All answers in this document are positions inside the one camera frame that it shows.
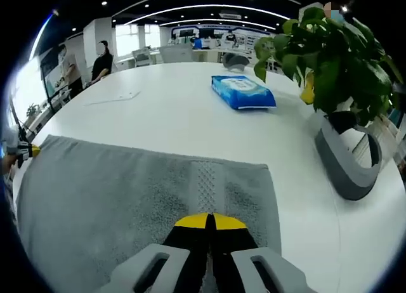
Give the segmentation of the person's left hand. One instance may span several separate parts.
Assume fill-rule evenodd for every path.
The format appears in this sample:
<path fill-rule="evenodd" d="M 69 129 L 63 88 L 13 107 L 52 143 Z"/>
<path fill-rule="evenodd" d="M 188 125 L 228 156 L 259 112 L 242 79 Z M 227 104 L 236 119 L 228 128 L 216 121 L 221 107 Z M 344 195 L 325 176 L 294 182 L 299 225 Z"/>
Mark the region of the person's left hand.
<path fill-rule="evenodd" d="M 15 154 L 6 153 L 1 159 L 1 174 L 8 174 L 12 165 L 15 164 L 17 156 Z"/>

